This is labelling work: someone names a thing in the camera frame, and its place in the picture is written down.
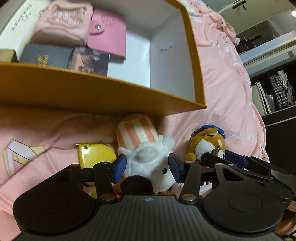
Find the logo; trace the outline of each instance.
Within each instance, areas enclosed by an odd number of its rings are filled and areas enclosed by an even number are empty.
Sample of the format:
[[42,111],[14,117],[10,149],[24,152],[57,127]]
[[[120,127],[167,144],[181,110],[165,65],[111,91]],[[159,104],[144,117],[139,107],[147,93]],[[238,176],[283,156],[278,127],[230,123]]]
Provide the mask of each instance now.
[[106,27],[113,28],[116,24],[116,18],[109,17],[107,14],[102,14],[102,19]]
[[147,197],[147,198],[145,198],[145,201],[146,201],[146,202],[151,202],[151,201],[153,201],[153,198],[151,198],[151,197]]
[[41,66],[46,66],[48,59],[49,59],[49,56],[48,55],[45,55],[44,57],[42,57],[41,55],[39,55],[37,57],[37,62]]

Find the pink blanket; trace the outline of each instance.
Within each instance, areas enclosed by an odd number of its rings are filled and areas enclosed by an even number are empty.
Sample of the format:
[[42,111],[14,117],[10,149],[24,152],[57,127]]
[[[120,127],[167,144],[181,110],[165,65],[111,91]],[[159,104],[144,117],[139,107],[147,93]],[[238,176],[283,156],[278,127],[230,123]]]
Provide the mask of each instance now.
[[[252,103],[250,79],[237,54],[235,32],[202,1],[182,0],[191,15],[205,87],[207,109],[154,120],[159,134],[171,135],[184,158],[190,135],[205,124],[225,131],[229,150],[268,161],[265,127]],[[16,198],[69,164],[76,143],[104,142],[116,148],[122,117],[0,107],[0,240],[19,234],[12,216]]]

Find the yellow coin purse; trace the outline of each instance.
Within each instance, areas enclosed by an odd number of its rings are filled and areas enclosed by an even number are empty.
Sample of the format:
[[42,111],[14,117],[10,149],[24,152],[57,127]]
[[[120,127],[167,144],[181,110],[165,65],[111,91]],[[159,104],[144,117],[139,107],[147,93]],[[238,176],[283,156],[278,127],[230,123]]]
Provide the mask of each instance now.
[[103,161],[114,162],[116,154],[105,144],[78,144],[78,158],[81,168],[90,168]]

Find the stuffed animal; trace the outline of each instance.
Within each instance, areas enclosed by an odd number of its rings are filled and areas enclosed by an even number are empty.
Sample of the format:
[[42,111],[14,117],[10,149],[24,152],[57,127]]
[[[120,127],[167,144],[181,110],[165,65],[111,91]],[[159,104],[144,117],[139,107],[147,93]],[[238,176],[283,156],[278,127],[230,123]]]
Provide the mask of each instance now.
[[127,157],[123,177],[136,176],[126,181],[128,185],[122,183],[124,189],[132,193],[133,185],[137,190],[142,185],[143,193],[150,192],[147,182],[139,177],[142,176],[151,182],[154,193],[169,190],[175,183],[168,167],[168,156],[173,153],[174,140],[169,136],[158,135],[152,121],[143,114],[132,114],[124,118],[117,125],[116,134],[118,155],[124,153]]
[[189,153],[185,156],[185,161],[202,164],[201,157],[207,152],[224,158],[225,150],[224,131],[214,125],[205,125],[191,135]]

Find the open box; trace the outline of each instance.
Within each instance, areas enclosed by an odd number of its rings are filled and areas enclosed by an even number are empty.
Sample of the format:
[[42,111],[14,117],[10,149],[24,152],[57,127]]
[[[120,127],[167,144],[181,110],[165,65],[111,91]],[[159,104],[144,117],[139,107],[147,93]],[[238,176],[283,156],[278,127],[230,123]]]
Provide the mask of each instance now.
[[[30,1],[33,5],[38,0]],[[0,63],[0,103],[159,116],[206,107],[193,30],[183,5],[176,0],[91,3],[94,8],[126,18],[126,60],[110,62],[107,77],[31,64]],[[25,4],[24,0],[10,0],[0,9],[0,30],[11,29],[10,19],[17,18],[21,13],[19,7]],[[0,49],[8,48],[7,42],[0,37]]]

